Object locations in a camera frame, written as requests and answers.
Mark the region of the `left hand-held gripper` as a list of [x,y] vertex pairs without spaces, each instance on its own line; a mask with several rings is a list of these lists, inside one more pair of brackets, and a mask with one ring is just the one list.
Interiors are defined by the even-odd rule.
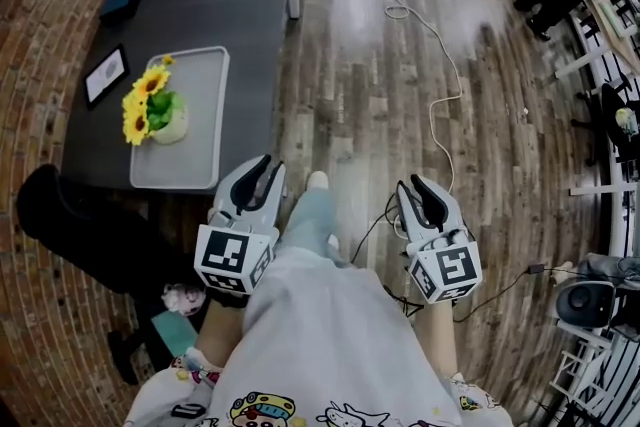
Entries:
[[199,226],[194,269],[208,287],[251,294],[274,261],[286,166],[268,154],[238,166],[218,184],[215,209]]

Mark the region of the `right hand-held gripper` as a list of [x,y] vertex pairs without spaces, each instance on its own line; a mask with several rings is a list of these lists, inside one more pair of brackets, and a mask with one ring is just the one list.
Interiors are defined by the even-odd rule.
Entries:
[[412,174],[396,187],[406,232],[408,274],[429,304],[463,298],[483,279],[478,244],[457,200],[435,181]]

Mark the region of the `grey tray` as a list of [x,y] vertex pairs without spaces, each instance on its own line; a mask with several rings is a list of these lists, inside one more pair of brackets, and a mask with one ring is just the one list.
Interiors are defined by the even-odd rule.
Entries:
[[147,139],[131,148],[129,180],[138,189],[208,190],[219,177],[230,56],[222,46],[173,52],[171,87],[186,101],[186,136],[171,145]]

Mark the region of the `sunflower bouquet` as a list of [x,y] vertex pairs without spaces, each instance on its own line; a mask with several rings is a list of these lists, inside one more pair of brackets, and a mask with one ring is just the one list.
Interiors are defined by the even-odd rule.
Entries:
[[186,136],[186,101],[171,87],[175,63],[170,54],[154,59],[124,96],[122,130],[131,146],[140,146],[147,139],[171,145]]

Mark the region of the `person's right forearm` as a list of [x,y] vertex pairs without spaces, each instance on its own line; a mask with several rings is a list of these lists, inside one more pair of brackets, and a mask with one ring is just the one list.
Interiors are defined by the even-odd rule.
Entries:
[[452,304],[427,304],[416,314],[414,331],[434,371],[443,378],[458,372]]

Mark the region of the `person's left forearm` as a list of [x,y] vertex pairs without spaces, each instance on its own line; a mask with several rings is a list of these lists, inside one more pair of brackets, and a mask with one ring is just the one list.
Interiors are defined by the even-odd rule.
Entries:
[[215,367],[224,367],[243,335],[244,310],[211,300],[195,348]]

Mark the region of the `person's light jeans leg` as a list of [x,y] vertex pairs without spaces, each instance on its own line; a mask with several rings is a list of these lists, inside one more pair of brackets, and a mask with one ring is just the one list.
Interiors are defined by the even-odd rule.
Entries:
[[350,264],[330,243],[337,226],[336,207],[327,188],[311,187],[298,199],[278,243],[279,250],[305,250],[328,259],[338,268]]

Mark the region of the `pink plush toy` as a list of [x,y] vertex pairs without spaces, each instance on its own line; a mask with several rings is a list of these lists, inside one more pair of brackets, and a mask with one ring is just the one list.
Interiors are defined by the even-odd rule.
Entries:
[[184,284],[166,285],[161,299],[170,312],[188,317],[199,312],[206,294],[203,290]]

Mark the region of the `person's white cartoon shirt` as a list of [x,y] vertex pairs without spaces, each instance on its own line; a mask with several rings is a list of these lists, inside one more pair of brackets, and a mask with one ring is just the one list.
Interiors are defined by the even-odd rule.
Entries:
[[481,388],[443,380],[368,270],[283,250],[251,296],[242,338],[208,370],[172,366],[124,427],[513,427]]

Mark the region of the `teal book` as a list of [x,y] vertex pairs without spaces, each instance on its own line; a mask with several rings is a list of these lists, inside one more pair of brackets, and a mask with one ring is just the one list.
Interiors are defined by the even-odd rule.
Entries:
[[196,343],[198,333],[191,321],[178,312],[163,311],[151,322],[172,356],[180,356]]

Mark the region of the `grey round device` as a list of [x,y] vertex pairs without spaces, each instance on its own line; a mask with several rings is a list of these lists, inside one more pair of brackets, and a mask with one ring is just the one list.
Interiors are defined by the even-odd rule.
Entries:
[[556,299],[563,322],[581,328],[604,328],[609,324],[615,300],[610,282],[579,280],[564,287]]

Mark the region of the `black high-back office chair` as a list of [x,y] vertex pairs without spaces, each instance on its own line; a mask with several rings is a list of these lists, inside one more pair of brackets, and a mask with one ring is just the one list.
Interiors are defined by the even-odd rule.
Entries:
[[19,189],[17,214],[23,232],[70,262],[108,290],[134,300],[141,327],[125,337],[107,334],[107,342],[124,382],[138,383],[131,356],[143,344],[158,368],[169,362],[168,347],[151,317],[163,306],[167,285],[194,285],[192,259],[180,252],[139,213],[118,203],[81,192],[53,164],[29,175]]

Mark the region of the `black framed leaf picture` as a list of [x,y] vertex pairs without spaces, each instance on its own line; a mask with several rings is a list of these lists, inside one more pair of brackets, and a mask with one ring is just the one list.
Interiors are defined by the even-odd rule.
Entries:
[[123,44],[117,45],[83,79],[86,106],[89,110],[130,73]]

